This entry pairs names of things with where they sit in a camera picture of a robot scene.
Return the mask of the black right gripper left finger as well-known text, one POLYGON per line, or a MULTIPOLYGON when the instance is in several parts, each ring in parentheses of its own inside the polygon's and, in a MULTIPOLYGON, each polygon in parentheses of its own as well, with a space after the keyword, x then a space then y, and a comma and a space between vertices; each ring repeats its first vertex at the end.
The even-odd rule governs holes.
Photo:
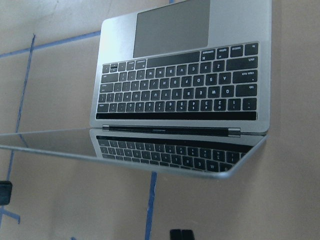
POLYGON ((11 201, 13 184, 10 181, 0 182, 0 205, 6 206, 11 201))

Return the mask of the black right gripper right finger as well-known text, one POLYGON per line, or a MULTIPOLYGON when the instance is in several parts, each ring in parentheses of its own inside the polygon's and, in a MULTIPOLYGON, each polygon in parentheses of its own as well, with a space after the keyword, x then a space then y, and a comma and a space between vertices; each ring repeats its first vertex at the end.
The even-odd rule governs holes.
POLYGON ((194 240, 194 232, 191 229, 171 229, 170 240, 194 240))

